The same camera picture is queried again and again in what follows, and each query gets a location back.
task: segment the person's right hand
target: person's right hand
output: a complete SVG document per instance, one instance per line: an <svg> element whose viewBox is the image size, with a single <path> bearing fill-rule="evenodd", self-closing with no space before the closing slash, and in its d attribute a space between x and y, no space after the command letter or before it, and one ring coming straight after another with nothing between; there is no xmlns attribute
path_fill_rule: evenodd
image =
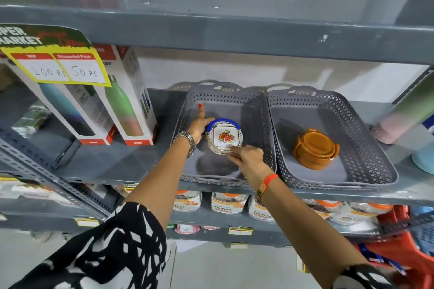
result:
<svg viewBox="0 0 434 289"><path fill-rule="evenodd" d="M230 145L229 148L232 152L227 157L240 167L255 192L265 177L274 174L274 171L263 161L264 152L260 148L251 145L241 147Z"/></svg>

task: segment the gray plastic basket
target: gray plastic basket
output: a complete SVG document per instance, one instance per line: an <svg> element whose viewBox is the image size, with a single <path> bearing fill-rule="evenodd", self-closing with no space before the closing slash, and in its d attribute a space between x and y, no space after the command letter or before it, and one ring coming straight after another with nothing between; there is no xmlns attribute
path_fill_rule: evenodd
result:
<svg viewBox="0 0 434 289"><path fill-rule="evenodd" d="M339 93L296 86L268 93L276 155L283 180L291 188L374 190L395 183L398 173L380 145ZM294 158L297 137L316 128L339 143L339 156L322 171Z"/></svg>
<svg viewBox="0 0 434 289"><path fill-rule="evenodd" d="M196 85L189 89L174 137L188 126L198 114L198 104L205 107L206 117L229 118L241 126L243 145L257 146L264 151L264 162L276 170L276 152L271 118L266 96L257 89L242 88L232 83ZM213 153L202 139L187 159L181 180L217 185L248 187L240 168L225 155Z"/></svg>

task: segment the wristwatch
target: wristwatch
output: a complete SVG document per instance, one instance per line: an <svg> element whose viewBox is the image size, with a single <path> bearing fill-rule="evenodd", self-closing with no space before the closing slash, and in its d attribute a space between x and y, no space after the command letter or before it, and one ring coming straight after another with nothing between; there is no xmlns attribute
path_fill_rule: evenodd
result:
<svg viewBox="0 0 434 289"><path fill-rule="evenodd" d="M193 136L191 136L189 132L183 130L182 132L180 132L178 135L175 136L173 141L175 141L175 139L177 139L179 136L183 136L188 139L188 142L190 143L190 150L188 151L187 158L191 157L194 150L196 149L196 143L194 142Z"/></svg>

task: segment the black and white patterned sleeve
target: black and white patterned sleeve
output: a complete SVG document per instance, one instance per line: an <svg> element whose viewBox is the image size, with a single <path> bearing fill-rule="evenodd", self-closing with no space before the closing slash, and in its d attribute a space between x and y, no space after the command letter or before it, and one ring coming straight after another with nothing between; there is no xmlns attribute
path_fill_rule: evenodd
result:
<svg viewBox="0 0 434 289"><path fill-rule="evenodd" d="M333 283L333 289L395 289L374 266L353 265L342 272Z"/></svg>
<svg viewBox="0 0 434 289"><path fill-rule="evenodd" d="M170 251L146 207L127 202L73 237L11 289L155 289Z"/></svg>

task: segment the hand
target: hand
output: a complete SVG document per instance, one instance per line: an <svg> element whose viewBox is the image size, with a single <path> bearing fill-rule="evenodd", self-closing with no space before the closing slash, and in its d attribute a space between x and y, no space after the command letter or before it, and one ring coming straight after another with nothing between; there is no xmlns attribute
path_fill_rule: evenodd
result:
<svg viewBox="0 0 434 289"><path fill-rule="evenodd" d="M263 161L264 151L251 145L233 146L229 145L231 153L227 155L229 160L240 167L244 177L254 191L265 177L274 174L274 171Z"/></svg>
<svg viewBox="0 0 434 289"><path fill-rule="evenodd" d="M205 131L205 127L213 121L214 118L205 118L205 108L202 103L199 103L199 113L198 117L191 123L187 132L193 136L196 145L200 142L202 134Z"/></svg>

